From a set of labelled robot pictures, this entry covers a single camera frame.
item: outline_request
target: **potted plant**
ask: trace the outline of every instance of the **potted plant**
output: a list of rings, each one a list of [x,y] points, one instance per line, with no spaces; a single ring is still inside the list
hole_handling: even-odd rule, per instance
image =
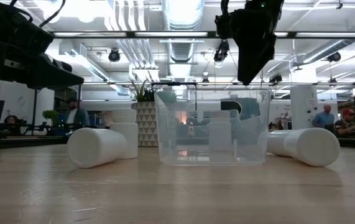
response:
[[[131,83],[134,87],[133,94],[137,103],[132,104],[132,109],[137,111],[137,124],[139,125],[139,146],[140,147],[157,147],[158,131],[157,131],[157,114],[155,112],[155,92],[153,88],[146,88],[146,79],[141,86],[133,80]]]
[[[55,110],[47,110],[42,112],[42,117],[48,121],[49,126],[53,125],[58,118],[58,112]]]

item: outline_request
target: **clear plastic container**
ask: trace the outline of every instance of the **clear plastic container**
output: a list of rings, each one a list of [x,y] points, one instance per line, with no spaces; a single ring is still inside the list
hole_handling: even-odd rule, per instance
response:
[[[176,102],[169,94],[159,91],[155,97],[159,156],[164,164],[265,162],[269,91],[183,90]]]

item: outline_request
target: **man wearing red cap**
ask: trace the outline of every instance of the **man wearing red cap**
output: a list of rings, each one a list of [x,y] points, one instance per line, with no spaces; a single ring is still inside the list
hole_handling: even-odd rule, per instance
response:
[[[343,118],[337,121],[336,126],[338,138],[355,138],[355,123],[353,110],[343,110]]]

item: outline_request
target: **white cylinder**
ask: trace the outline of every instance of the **white cylinder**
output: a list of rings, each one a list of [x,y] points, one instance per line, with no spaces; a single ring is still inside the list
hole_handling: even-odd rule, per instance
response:
[[[267,152],[324,167],[339,157],[340,145],[336,136],[323,128],[273,131],[269,134]]]
[[[113,123],[110,130],[123,134],[126,138],[127,147],[120,159],[137,158],[139,148],[139,126],[136,123],[136,110],[120,109],[111,111]]]
[[[209,150],[232,150],[229,111],[212,111],[210,113],[210,121],[211,122],[208,124]]]
[[[81,128],[67,143],[68,156],[79,168],[90,168],[119,159],[126,149],[126,138],[108,129]]]

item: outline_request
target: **black cable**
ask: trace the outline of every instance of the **black cable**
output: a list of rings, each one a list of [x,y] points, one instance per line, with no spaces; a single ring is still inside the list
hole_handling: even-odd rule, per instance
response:
[[[58,15],[58,13],[61,11],[61,9],[63,9],[64,5],[65,5],[65,1],[63,0],[63,2],[61,3],[61,7],[53,13],[53,15],[51,15],[49,18],[47,18],[45,21],[43,21],[39,27],[43,27],[44,25],[48,24],[48,22],[50,22],[52,19],[54,19],[54,17],[56,17]]]
[[[221,12],[223,15],[228,15],[228,2],[229,0],[221,0]]]
[[[10,6],[15,5],[16,2],[17,2],[17,0],[12,0],[12,1],[10,2]]]

